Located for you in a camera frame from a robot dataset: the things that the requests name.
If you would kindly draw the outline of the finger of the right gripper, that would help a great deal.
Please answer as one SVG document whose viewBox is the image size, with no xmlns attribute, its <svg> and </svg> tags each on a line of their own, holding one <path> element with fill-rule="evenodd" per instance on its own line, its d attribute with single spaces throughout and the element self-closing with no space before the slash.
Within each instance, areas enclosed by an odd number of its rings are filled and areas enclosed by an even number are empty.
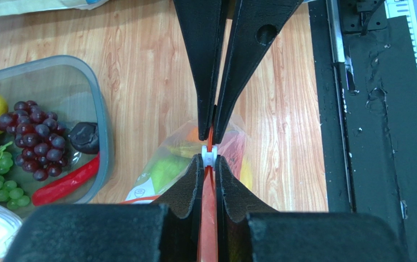
<svg viewBox="0 0 417 262">
<path fill-rule="evenodd" d="M 221 143 L 237 99 L 285 23 L 302 4 L 295 0 L 236 1 L 213 122 Z"/>
<path fill-rule="evenodd" d="M 199 140 L 209 138 L 220 70 L 229 2 L 174 0 L 198 108 Z"/>
</svg>

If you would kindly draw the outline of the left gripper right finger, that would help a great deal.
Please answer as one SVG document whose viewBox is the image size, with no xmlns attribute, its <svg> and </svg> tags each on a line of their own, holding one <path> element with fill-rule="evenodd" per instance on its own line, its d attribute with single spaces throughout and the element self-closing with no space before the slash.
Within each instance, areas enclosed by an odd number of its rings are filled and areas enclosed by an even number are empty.
<svg viewBox="0 0 417 262">
<path fill-rule="evenodd" d="M 277 210 L 259 199 L 233 174 L 227 160 L 215 163 L 219 261 L 255 261 L 258 230 L 252 219 Z"/>
</svg>

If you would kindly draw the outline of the green apple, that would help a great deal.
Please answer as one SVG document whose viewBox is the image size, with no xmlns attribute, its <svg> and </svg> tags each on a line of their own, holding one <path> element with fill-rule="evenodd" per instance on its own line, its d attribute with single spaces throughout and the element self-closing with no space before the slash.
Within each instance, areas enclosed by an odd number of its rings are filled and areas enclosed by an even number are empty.
<svg viewBox="0 0 417 262">
<path fill-rule="evenodd" d="M 165 186 L 176 178 L 189 164 L 190 159 L 180 156 L 167 156 L 158 158 L 150 165 L 148 170 L 155 193 L 160 192 Z"/>
</svg>

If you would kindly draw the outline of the clear orange zip top bag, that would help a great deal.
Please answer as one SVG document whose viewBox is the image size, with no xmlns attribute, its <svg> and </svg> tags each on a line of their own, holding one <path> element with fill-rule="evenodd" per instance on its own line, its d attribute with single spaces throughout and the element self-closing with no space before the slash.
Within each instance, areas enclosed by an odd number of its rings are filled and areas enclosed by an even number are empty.
<svg viewBox="0 0 417 262">
<path fill-rule="evenodd" d="M 202 162 L 193 121 L 167 138 L 129 192 L 133 204 L 124 261 L 251 261 L 246 216 L 252 192 L 248 135 L 239 115 L 228 124 L 213 173 Z"/>
</svg>

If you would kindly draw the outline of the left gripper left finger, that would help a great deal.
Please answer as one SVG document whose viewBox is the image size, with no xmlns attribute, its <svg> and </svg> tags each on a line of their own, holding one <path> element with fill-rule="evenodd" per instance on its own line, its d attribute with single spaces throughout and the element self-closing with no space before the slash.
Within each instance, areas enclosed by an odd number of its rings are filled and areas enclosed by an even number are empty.
<svg viewBox="0 0 417 262">
<path fill-rule="evenodd" d="M 157 199 L 159 261 L 197 260 L 204 175 L 201 155 L 195 154 L 182 177 Z"/>
</svg>

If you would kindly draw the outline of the yellow bananas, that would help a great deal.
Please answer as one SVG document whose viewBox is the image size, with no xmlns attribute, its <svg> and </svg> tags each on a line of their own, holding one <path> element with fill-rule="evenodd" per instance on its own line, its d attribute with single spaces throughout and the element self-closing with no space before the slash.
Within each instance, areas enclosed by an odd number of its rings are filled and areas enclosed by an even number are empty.
<svg viewBox="0 0 417 262">
<path fill-rule="evenodd" d="M 253 189 L 252 165 L 247 157 L 243 157 L 239 180 L 249 190 Z"/>
</svg>

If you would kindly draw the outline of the watermelon slice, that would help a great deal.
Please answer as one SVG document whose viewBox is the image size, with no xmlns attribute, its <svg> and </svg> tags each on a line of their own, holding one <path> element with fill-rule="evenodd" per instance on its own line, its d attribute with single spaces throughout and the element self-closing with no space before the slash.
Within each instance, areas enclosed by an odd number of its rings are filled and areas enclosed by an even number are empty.
<svg viewBox="0 0 417 262">
<path fill-rule="evenodd" d="M 234 176 L 239 177 L 246 147 L 246 134 L 231 130 L 225 133 L 218 147 L 218 154 L 223 156 Z"/>
</svg>

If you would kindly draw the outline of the orange fruit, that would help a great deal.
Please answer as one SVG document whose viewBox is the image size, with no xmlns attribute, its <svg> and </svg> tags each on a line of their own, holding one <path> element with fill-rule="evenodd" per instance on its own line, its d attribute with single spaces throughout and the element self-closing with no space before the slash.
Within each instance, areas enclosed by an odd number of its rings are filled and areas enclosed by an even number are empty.
<svg viewBox="0 0 417 262">
<path fill-rule="evenodd" d="M 188 142 L 196 142 L 196 143 L 201 141 L 199 139 L 198 127 L 194 127 L 188 132 L 188 134 L 186 135 L 186 140 Z"/>
</svg>

